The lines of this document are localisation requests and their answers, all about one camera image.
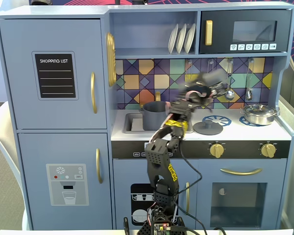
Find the pot lid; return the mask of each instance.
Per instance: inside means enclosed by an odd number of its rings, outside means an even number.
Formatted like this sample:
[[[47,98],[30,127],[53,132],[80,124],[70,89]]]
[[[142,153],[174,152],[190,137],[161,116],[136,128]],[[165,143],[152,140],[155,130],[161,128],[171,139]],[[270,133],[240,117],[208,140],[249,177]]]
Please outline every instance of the pot lid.
[[[247,105],[244,107],[244,112],[246,114],[262,117],[271,117],[276,115],[276,111],[273,108],[262,104]]]

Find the white table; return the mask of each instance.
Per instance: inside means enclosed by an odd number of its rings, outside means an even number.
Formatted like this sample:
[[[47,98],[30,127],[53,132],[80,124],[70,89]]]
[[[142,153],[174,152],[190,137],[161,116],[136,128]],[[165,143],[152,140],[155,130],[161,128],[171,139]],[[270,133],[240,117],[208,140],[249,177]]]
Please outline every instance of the white table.
[[[196,230],[204,235],[203,230]],[[292,235],[293,229],[266,230],[266,231],[225,231],[227,235]],[[131,230],[131,235],[136,235],[137,230]],[[207,231],[208,235],[222,235],[221,231]],[[66,230],[66,231],[19,231],[0,230],[0,235],[124,235],[124,230]]]

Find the play kitchen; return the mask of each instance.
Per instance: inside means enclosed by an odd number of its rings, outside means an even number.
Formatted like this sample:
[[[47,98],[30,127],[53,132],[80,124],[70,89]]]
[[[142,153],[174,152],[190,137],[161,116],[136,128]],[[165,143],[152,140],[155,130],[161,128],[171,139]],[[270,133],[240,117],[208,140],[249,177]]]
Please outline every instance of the play kitchen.
[[[0,12],[30,228],[123,229],[127,217],[131,229],[140,229],[154,201],[145,146],[179,88],[223,70],[224,93],[188,122],[182,151],[203,178],[178,203],[207,229],[278,229],[294,144],[278,108],[294,5],[75,9]],[[67,63],[57,63],[62,59]],[[180,153],[169,156],[180,190],[198,179]],[[182,211],[176,215],[201,229]]]

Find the stove knob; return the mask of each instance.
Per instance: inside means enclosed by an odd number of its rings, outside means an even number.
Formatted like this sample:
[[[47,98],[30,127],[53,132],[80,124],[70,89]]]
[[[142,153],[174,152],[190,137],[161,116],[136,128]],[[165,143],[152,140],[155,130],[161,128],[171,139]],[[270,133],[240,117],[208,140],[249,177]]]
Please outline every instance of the stove knob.
[[[224,147],[219,143],[215,143],[210,147],[211,155],[215,156],[216,158],[220,158],[223,152],[224,152]]]
[[[273,158],[275,151],[276,149],[272,143],[266,143],[261,147],[261,153],[265,157]]]

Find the microwave buttons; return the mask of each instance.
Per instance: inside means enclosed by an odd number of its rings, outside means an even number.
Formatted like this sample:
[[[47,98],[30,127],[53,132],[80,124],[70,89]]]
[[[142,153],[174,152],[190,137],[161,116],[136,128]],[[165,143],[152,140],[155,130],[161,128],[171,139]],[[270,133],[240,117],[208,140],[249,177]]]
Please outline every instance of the microwave buttons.
[[[271,43],[269,49],[270,50],[275,50],[276,49],[276,43]]]
[[[239,50],[245,50],[245,44],[239,44]]]
[[[269,44],[261,44],[261,50],[268,50]]]
[[[246,50],[253,50],[253,44],[246,44]]]
[[[237,44],[231,44],[230,50],[237,50]]]
[[[254,50],[260,50],[260,44],[254,44]]]

